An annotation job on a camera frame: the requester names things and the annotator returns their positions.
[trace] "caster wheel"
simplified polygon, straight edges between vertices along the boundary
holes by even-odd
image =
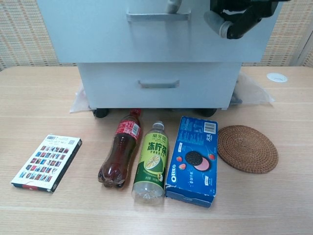
[[[95,109],[92,112],[96,118],[104,118],[109,114],[109,109]]]
[[[213,116],[216,111],[217,109],[197,109],[197,113],[206,118]]]

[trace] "white cabinet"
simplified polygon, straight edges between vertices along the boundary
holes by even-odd
[[[281,5],[239,40],[214,33],[203,19],[209,0],[183,0],[183,21],[128,21],[127,14],[164,13],[167,0],[38,0],[61,63],[257,62]]]
[[[227,108],[242,62],[260,61],[281,4],[238,40],[204,21],[210,0],[38,0],[61,63],[92,108]]]

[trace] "drawer handle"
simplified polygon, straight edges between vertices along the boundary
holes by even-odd
[[[138,80],[138,84],[141,88],[177,88],[179,87],[179,80],[170,83],[151,83]]]
[[[126,18],[128,22],[142,21],[188,21],[190,20],[191,12],[181,14],[132,14],[127,12]]]

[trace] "white bottle cap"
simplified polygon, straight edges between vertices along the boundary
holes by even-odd
[[[152,128],[164,130],[164,124],[163,124],[162,121],[156,121],[156,122],[153,124]]]

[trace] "wooden table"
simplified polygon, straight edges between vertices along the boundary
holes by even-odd
[[[16,67],[0,73],[0,234],[313,234],[313,69],[245,67],[275,98],[272,105],[233,106],[218,111],[220,128],[243,124],[268,136],[279,152],[270,173],[247,174],[219,159],[217,197],[210,209],[166,198],[163,205],[134,204],[130,183],[104,188],[97,172],[127,110],[104,119],[90,112],[70,114],[80,84],[75,67]],[[280,72],[287,83],[266,78]],[[165,123],[173,146],[182,115],[192,112],[144,110],[143,131]],[[81,137],[83,145],[57,190],[18,189],[10,181],[44,137]]]

